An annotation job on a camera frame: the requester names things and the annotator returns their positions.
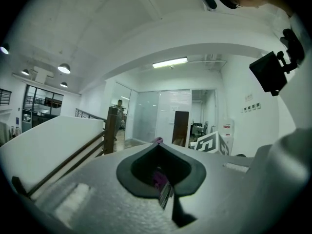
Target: gray floor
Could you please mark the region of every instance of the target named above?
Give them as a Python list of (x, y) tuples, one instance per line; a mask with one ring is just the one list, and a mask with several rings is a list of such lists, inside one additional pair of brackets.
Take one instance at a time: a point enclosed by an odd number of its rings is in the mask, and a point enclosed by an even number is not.
[(144, 143), (134, 140), (134, 139), (129, 139), (125, 140), (125, 131), (124, 130), (119, 130), (116, 136), (117, 141), (114, 142), (114, 152), (119, 152), (122, 150), (125, 150), (130, 147), (134, 146), (140, 146), (143, 145)]

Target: white ceiling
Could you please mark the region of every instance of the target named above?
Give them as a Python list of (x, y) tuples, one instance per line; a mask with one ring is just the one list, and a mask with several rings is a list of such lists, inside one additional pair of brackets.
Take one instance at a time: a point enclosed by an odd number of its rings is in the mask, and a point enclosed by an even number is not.
[(210, 96), (214, 90), (192, 90), (192, 100), (206, 101), (207, 96)]
[[(184, 69), (194, 69), (195, 67), (205, 68), (211, 71), (221, 71), (221, 68), (225, 65), (228, 56), (223, 54), (206, 54), (206, 55), (190, 55), (187, 56), (188, 63), (179, 64), (177, 68)], [(133, 70), (130, 70), (128, 73), (131, 75), (137, 75), (142, 72), (157, 72), (160, 69), (170, 69), (171, 67), (162, 67), (155, 69), (152, 63), (148, 63), (144, 66), (137, 67)]]
[[(268, 25), (276, 26), (276, 20), (285, 16), (270, 5), (230, 10), (217, 3), (214, 13), (249, 17)], [(201, 0), (31, 0), (7, 36), (11, 55), (5, 62), (18, 74), (33, 66), (52, 71), (55, 78), (47, 80), (48, 85), (60, 88), (59, 83), (66, 81), (67, 90), (77, 92), (97, 61), (130, 31), (178, 11), (205, 9)], [(204, 60), (204, 56), (194, 58)], [(57, 70), (64, 62), (71, 66), (69, 76)]]

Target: poster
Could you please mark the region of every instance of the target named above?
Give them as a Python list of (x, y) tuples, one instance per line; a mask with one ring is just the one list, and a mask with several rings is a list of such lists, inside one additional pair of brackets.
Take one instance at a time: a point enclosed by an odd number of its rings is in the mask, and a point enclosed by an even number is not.
[(179, 111), (179, 106), (170, 106), (169, 123), (175, 123), (176, 111)]

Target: desk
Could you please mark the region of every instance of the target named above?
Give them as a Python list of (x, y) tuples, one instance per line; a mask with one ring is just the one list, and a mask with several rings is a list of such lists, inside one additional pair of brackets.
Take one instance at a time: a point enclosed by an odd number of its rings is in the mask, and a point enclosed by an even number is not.
[(194, 126), (193, 127), (193, 133), (194, 134), (200, 134), (200, 133), (202, 133), (204, 131), (204, 127), (198, 127), (198, 126)]

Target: ceiling light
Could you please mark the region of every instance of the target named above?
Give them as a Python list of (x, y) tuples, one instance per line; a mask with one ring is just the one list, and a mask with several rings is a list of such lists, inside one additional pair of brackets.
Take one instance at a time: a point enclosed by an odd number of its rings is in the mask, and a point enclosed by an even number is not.
[(28, 76), (28, 75), (29, 75), (29, 71), (28, 71), (28, 69), (24, 69), (24, 70), (22, 71), (22, 73), (23, 73), (24, 75), (26, 75), (26, 76)]
[(62, 87), (64, 87), (64, 88), (68, 88), (68, 85), (67, 85), (66, 82), (62, 82), (60, 85), (61, 85)]
[(177, 64), (182, 64), (182, 63), (187, 63), (187, 57), (179, 58), (179, 59), (173, 59), (173, 60), (167, 60), (167, 61), (162, 61), (158, 63), (153, 63), (154, 68), (161, 68), (161, 67), (166, 67), (166, 66), (172, 66), (172, 65), (177, 65)]
[(10, 51), (10, 46), (8, 43), (4, 43), (1, 47), (0, 47), (1, 51), (3, 53), (5, 53), (6, 55), (9, 54), (9, 51)]
[(58, 70), (60, 70), (63, 73), (70, 74), (70, 66), (67, 63), (63, 63), (58, 67)]

